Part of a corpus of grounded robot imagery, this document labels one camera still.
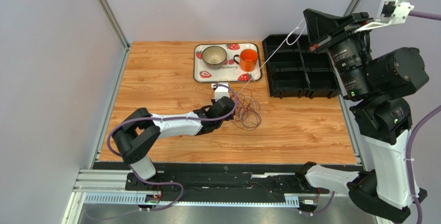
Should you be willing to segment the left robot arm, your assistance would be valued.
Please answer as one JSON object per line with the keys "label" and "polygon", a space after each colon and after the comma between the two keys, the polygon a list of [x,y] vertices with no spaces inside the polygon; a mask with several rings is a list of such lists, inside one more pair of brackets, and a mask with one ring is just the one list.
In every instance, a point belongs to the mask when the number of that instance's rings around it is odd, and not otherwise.
{"label": "left robot arm", "polygon": [[159,139],[175,136],[200,136],[219,129],[233,119],[236,103],[229,97],[213,100],[212,105],[180,115],[157,115],[139,108],[116,126],[112,138],[119,156],[142,179],[156,174],[148,153]]}

